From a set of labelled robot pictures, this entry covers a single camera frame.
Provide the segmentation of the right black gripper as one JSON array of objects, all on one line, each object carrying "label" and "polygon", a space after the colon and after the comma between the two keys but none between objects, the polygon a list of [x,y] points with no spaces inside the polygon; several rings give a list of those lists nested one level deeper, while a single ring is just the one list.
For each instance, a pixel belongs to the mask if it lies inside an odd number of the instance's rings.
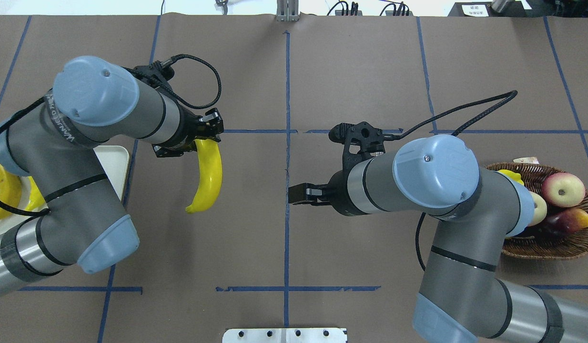
[{"label": "right black gripper", "polygon": [[327,184],[292,185],[288,187],[288,197],[291,205],[332,206],[341,215],[356,216],[342,171],[334,173]]}]

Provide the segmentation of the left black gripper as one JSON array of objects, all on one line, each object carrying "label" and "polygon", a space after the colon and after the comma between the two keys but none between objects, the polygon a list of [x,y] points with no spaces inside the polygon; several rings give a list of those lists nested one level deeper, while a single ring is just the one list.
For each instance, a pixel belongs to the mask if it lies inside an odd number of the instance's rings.
[{"label": "left black gripper", "polygon": [[213,107],[205,115],[196,115],[181,107],[179,125],[174,135],[166,142],[153,145],[157,158],[179,158],[186,153],[197,151],[196,139],[221,141],[224,132],[223,118],[220,111]]}]

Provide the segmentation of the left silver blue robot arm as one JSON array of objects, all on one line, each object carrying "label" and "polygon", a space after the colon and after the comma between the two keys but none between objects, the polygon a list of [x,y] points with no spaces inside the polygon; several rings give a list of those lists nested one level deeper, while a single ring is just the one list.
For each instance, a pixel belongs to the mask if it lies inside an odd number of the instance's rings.
[{"label": "left silver blue robot arm", "polygon": [[196,151],[200,185],[187,212],[209,209],[221,188],[217,145],[224,131],[215,101],[195,106],[168,84],[187,54],[125,68],[100,57],[68,61],[52,88],[0,125],[0,165],[35,181],[47,208],[0,208],[27,220],[0,234],[0,297],[70,265],[103,271],[140,244],[130,215],[94,148],[116,135],[148,142],[159,158]]}]

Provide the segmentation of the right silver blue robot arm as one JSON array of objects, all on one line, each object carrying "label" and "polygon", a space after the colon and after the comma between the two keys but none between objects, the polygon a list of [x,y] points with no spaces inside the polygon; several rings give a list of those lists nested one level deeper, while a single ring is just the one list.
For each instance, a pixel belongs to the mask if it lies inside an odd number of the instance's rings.
[{"label": "right silver blue robot arm", "polygon": [[288,202],[347,216],[418,210],[438,219],[413,316],[429,343],[588,343],[588,306],[495,276],[505,238],[532,220],[530,192],[480,167],[456,136],[385,152],[383,142],[394,140],[333,138],[345,146],[342,170],[327,184],[291,186]]}]

